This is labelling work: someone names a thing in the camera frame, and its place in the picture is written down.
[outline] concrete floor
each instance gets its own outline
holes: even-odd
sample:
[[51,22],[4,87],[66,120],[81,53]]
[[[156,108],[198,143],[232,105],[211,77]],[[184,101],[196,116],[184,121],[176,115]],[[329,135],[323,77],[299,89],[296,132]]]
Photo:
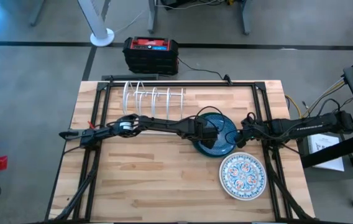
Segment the concrete floor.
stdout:
[[[117,30],[145,9],[147,1],[113,0],[106,25]],[[76,1],[47,0],[37,27],[29,26],[34,1],[0,1],[0,41],[87,42],[89,27]],[[242,35],[238,5],[159,9],[154,36],[188,43],[353,45],[353,1],[256,0],[252,33]],[[116,42],[148,36],[147,13]],[[0,47],[0,223],[44,219],[64,141],[90,47]],[[89,80],[130,74],[120,48],[96,51]],[[191,66],[229,74],[234,80],[280,79],[295,101],[312,102],[353,64],[353,50],[180,49]],[[172,79],[216,80],[210,73],[188,71]],[[352,97],[348,87],[333,95]],[[332,104],[325,110],[333,109]],[[353,114],[353,102],[344,107]],[[291,117],[297,118],[291,107]],[[353,223],[353,180],[308,183],[316,216]]]

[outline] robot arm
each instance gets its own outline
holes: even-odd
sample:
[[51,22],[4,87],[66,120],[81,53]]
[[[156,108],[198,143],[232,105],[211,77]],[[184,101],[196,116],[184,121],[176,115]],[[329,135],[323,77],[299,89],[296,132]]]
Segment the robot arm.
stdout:
[[304,138],[312,134],[353,132],[352,116],[345,111],[326,113],[313,118],[273,119],[264,122],[258,122],[248,115],[241,123],[243,129],[235,138],[237,147],[244,147],[247,141],[253,139],[274,140],[275,143],[282,144],[291,139]]
[[146,130],[175,133],[182,139],[201,141],[204,146],[212,148],[217,140],[218,130],[216,127],[206,127],[206,125],[207,121],[198,116],[194,119],[184,118],[172,121],[130,114],[109,123],[104,128],[84,130],[81,135],[80,148],[93,146],[100,140],[114,136],[132,138]]

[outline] paper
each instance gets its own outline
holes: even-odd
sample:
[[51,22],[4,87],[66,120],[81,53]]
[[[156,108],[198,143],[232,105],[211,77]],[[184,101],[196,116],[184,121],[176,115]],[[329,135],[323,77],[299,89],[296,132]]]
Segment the paper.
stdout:
[[[339,143],[339,138],[328,136],[325,134],[314,134],[308,137],[309,152],[311,154],[338,143]],[[315,165],[313,167],[332,169],[332,170],[344,172],[344,163],[341,157],[337,159],[333,159],[331,161],[324,162],[322,164]]]

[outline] dish rack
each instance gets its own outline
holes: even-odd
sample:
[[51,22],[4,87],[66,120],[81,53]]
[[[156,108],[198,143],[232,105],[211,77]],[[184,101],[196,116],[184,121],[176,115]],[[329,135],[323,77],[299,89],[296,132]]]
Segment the dish rack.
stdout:
[[[129,98],[132,96],[135,98],[135,104],[134,104],[134,113],[137,113],[139,116],[145,115],[145,116],[151,116],[153,118],[156,118],[156,101],[160,100],[160,97],[165,96],[165,108],[166,108],[166,113],[165,113],[165,119],[170,119],[170,102],[171,98],[179,97],[178,101],[180,102],[180,119],[183,118],[183,88],[180,89],[178,93],[172,92],[171,88],[167,88],[167,91],[162,91],[158,90],[157,87],[153,87],[151,90],[148,90],[145,88],[144,84],[142,82],[131,82],[128,81],[124,85],[124,90],[122,92],[122,113],[124,115],[130,114],[128,112],[128,106],[129,106]],[[143,114],[142,113],[142,100],[148,100],[148,97],[150,98],[150,114]],[[173,133],[163,133],[160,131],[156,132],[142,132],[146,134],[173,134]]]

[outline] battery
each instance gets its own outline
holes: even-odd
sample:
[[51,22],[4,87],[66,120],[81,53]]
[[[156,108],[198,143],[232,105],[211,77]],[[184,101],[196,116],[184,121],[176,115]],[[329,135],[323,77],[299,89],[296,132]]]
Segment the battery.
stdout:
[[129,37],[122,50],[134,73],[178,73],[178,43],[167,38]]

